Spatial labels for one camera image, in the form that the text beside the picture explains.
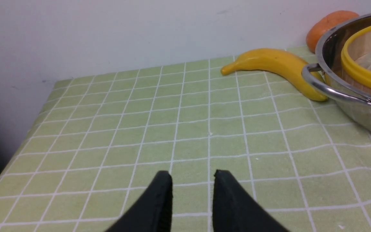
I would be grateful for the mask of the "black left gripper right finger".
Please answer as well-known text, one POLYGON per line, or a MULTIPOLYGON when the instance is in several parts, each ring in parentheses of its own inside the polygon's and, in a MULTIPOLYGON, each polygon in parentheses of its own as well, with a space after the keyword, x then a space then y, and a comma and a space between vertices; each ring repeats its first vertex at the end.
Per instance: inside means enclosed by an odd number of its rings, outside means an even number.
POLYGON ((213 195, 215 232, 288 232, 268 214, 228 170, 216 170, 213 195))

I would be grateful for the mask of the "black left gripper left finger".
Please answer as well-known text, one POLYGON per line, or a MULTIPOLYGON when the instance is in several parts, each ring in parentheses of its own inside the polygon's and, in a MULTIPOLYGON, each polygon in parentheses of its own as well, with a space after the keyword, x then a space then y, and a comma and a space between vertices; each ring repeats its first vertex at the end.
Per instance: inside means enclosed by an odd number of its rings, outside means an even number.
POLYGON ((168 171, 158 171, 136 202, 107 232, 170 232, 173 181, 168 171))

